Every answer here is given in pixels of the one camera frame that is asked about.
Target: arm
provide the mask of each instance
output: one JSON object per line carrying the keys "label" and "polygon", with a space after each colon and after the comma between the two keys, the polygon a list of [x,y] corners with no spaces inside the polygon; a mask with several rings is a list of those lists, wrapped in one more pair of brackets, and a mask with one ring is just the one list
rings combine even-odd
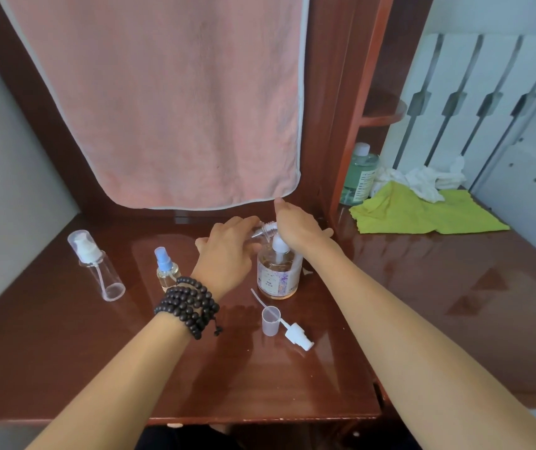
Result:
{"label": "arm", "polygon": [[[199,260],[191,276],[219,300],[251,268],[257,246],[243,247],[259,219],[217,224],[195,244]],[[211,332],[204,332],[208,338]],[[160,312],[74,398],[28,447],[35,449],[132,449],[174,366],[191,340],[185,325]]]}
{"label": "arm", "polygon": [[422,448],[536,449],[536,419],[481,365],[354,265],[311,215],[282,199],[276,213]]}

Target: yellow-green cloth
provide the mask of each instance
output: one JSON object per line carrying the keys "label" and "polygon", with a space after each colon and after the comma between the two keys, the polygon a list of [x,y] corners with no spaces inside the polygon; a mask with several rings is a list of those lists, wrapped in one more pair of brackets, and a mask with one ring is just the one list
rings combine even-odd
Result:
{"label": "yellow-green cloth", "polygon": [[476,233],[510,227],[472,200],[465,189],[443,189],[444,202],[430,203],[397,182],[352,207],[360,233]]}

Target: forearm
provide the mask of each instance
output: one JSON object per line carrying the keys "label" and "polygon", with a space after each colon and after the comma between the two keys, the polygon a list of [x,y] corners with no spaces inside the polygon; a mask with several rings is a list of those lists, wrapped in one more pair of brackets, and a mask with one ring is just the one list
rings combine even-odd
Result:
{"label": "forearm", "polygon": [[159,313],[47,426],[29,450],[134,448],[190,338],[182,322]]}
{"label": "forearm", "polygon": [[457,344],[333,241],[306,256],[423,448],[536,448],[535,418]]}

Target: green bottle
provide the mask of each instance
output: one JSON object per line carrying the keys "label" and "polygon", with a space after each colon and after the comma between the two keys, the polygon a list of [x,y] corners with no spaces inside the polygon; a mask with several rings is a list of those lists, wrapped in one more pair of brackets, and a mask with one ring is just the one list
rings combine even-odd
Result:
{"label": "green bottle", "polygon": [[378,155],[370,153],[370,146],[367,143],[355,144],[340,203],[359,205],[368,198],[377,172],[378,159]]}

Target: blue spray nozzle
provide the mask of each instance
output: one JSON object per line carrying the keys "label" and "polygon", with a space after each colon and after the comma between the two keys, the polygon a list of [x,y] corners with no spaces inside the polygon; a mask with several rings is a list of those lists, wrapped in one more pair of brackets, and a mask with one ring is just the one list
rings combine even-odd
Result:
{"label": "blue spray nozzle", "polygon": [[168,256],[166,248],[160,246],[155,249],[156,258],[158,260],[158,268],[162,272],[169,272],[172,270],[172,259]]}

